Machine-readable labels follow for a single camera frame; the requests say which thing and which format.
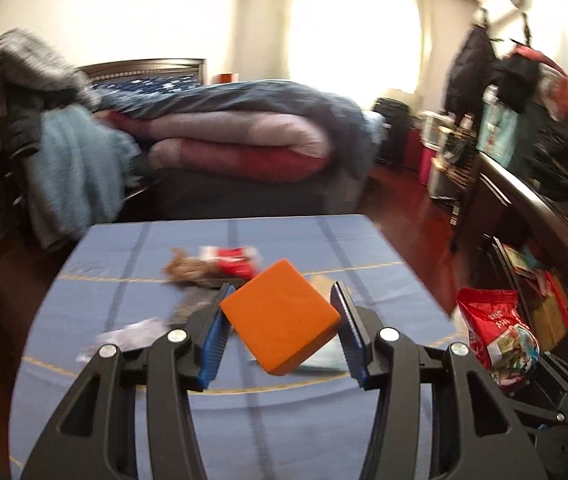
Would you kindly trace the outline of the orange sponge block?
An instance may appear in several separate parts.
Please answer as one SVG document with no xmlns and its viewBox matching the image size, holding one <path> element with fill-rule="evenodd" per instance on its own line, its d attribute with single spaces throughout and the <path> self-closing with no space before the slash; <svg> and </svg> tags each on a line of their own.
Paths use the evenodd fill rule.
<svg viewBox="0 0 568 480">
<path fill-rule="evenodd" d="M 284 376 L 339 329 L 338 311 L 286 259 L 220 302 L 241 341 L 267 374 Z"/>
</svg>

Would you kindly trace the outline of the orange toy dog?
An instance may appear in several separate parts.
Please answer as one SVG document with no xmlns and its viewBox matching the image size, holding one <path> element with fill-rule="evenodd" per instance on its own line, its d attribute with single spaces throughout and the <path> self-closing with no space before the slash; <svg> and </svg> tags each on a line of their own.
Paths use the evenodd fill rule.
<svg viewBox="0 0 568 480">
<path fill-rule="evenodd" d="M 163 267 L 163 273 L 173 283 L 218 287 L 222 279 L 211 263 L 189 255 L 183 248 L 172 248 L 171 259 Z"/>
</svg>

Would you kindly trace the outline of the red snack wrapper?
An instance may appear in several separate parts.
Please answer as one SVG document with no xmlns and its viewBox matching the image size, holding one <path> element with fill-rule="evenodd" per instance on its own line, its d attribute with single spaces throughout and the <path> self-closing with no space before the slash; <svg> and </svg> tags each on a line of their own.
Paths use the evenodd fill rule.
<svg viewBox="0 0 568 480">
<path fill-rule="evenodd" d="M 228 278 L 251 280 L 260 272 L 261 256 L 253 246 L 200 246 L 198 259 L 206 263 L 211 272 Z"/>
</svg>

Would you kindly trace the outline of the crumpled white paper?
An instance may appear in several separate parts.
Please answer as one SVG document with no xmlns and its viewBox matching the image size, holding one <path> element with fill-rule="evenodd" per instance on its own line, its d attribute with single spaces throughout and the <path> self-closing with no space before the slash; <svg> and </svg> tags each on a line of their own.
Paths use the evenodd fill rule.
<svg viewBox="0 0 568 480">
<path fill-rule="evenodd" d="M 108 330 L 108 332 L 99 334 L 93 342 L 78 352 L 76 360 L 79 363 L 87 363 L 105 344 L 113 344 L 122 352 L 147 348 L 169 330 L 169 323 L 162 318 L 146 318 L 146 320 L 127 324 L 119 330 Z"/>
</svg>

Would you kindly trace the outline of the red plastic shopping bag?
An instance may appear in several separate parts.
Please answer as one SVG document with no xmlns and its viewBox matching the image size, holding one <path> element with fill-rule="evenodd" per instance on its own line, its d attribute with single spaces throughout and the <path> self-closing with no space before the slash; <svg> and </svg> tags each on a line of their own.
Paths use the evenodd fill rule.
<svg viewBox="0 0 568 480">
<path fill-rule="evenodd" d="M 470 349 L 491 378 L 505 390 L 523 382 L 539 361 L 540 344 L 519 316 L 516 290 L 464 287 L 456 304 Z"/>
</svg>

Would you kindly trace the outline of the blue tablecloth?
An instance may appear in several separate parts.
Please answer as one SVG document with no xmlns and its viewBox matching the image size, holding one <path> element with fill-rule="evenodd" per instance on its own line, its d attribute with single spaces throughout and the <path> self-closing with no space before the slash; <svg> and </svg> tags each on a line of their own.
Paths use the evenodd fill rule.
<svg viewBox="0 0 568 480">
<path fill-rule="evenodd" d="M 310 280 L 341 281 L 356 304 L 418 344 L 444 348 L 460 336 L 410 266 L 358 214 L 93 226 L 63 263 L 26 340 L 9 419 L 14 477 L 81 372 L 81 352 L 107 330 L 169 318 L 183 300 L 165 277 L 172 249 L 203 246 L 251 246 L 263 266 L 284 259 Z M 212 479 L 354 479 L 376 396 L 343 370 L 269 375 L 231 337 L 217 378 L 189 403 Z"/>
</svg>

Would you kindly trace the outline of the bed with grey sheet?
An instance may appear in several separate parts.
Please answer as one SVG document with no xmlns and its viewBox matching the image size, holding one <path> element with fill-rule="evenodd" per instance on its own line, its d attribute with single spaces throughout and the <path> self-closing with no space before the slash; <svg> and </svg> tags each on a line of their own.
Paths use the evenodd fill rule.
<svg viewBox="0 0 568 480">
<path fill-rule="evenodd" d="M 131 221 L 349 214 L 388 126 L 286 79 L 207 81 L 202 58 L 84 66 L 101 116 L 130 133 L 157 180 Z"/>
</svg>

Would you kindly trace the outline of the dark wooden dresser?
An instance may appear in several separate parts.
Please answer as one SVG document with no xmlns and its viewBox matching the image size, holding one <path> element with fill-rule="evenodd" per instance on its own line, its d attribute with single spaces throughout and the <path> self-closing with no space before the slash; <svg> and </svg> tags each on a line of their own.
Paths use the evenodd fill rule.
<svg viewBox="0 0 568 480">
<path fill-rule="evenodd" d="M 534 324 L 534 292 L 508 260 L 505 248 L 529 249 L 554 273 L 568 299 L 568 219 L 493 159 L 480 154 L 450 240 L 463 283 L 514 289 L 519 315 Z M 555 347 L 568 362 L 568 333 Z"/>
</svg>

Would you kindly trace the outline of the black suitcase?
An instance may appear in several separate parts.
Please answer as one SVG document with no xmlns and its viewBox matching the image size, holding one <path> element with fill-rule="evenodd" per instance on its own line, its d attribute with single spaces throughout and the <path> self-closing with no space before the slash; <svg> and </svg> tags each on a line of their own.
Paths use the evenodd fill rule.
<svg viewBox="0 0 568 480">
<path fill-rule="evenodd" d="M 387 133 L 386 140 L 380 145 L 377 160 L 388 167 L 399 167 L 403 164 L 407 139 L 413 125 L 410 107 L 395 99 L 379 98 L 373 110 L 384 117 Z"/>
</svg>

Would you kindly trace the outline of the blue patterned duvet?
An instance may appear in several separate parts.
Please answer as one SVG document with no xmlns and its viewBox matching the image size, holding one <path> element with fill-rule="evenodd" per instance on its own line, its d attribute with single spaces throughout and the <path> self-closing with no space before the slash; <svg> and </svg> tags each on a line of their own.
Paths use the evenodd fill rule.
<svg viewBox="0 0 568 480">
<path fill-rule="evenodd" d="M 135 119 L 158 119 L 177 113 L 271 112 L 300 116 L 323 128 L 337 159 L 361 179 L 387 139 L 383 115 L 362 110 L 344 96 L 287 79 L 258 79 L 229 84 L 176 84 L 163 87 L 163 76 L 95 77 L 90 83 L 101 110 Z"/>
</svg>

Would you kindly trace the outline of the pink and red comforter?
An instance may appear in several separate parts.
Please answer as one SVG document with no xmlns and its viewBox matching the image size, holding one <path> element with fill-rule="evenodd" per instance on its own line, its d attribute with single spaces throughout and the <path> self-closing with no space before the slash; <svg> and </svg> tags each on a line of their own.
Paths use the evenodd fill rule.
<svg viewBox="0 0 568 480">
<path fill-rule="evenodd" d="M 107 110 L 97 117 L 131 134 L 156 169 L 291 183 L 323 170 L 334 153 L 323 128 L 290 114 L 180 113 L 147 120 Z"/>
</svg>

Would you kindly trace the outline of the light blue towel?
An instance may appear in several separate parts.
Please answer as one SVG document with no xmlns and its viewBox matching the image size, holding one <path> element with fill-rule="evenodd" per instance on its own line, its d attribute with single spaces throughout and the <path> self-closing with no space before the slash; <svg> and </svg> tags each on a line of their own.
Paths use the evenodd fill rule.
<svg viewBox="0 0 568 480">
<path fill-rule="evenodd" d="M 81 105 L 42 114 L 41 143 L 24 160 L 30 218 L 41 246 L 79 240 L 118 218 L 140 149 Z"/>
</svg>

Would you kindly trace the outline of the pile of dark clothes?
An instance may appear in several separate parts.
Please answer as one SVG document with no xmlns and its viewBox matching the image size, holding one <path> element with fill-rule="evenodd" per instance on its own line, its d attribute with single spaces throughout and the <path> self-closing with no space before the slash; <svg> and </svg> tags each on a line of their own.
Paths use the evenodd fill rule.
<svg viewBox="0 0 568 480">
<path fill-rule="evenodd" d="M 526 160 L 538 192 L 557 203 L 568 202 L 568 128 L 545 111 L 536 125 L 537 140 Z"/>
</svg>

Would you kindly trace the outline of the hanging black coat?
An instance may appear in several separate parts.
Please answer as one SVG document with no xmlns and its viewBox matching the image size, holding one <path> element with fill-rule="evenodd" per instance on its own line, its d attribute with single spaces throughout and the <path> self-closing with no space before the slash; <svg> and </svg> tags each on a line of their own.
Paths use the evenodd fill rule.
<svg viewBox="0 0 568 480">
<path fill-rule="evenodd" d="M 497 57 L 484 26 L 473 25 L 450 66 L 444 110 L 455 116 L 482 112 L 485 88 L 493 77 Z"/>
</svg>

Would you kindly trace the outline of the grey jacket on chair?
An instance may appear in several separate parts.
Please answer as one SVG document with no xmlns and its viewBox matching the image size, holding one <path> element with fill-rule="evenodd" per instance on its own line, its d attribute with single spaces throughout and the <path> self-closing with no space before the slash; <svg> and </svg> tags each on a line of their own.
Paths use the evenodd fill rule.
<svg viewBox="0 0 568 480">
<path fill-rule="evenodd" d="M 42 139 L 42 114 L 81 104 L 96 110 L 100 97 L 86 73 L 25 29 L 0 35 L 0 154 L 28 157 Z"/>
</svg>

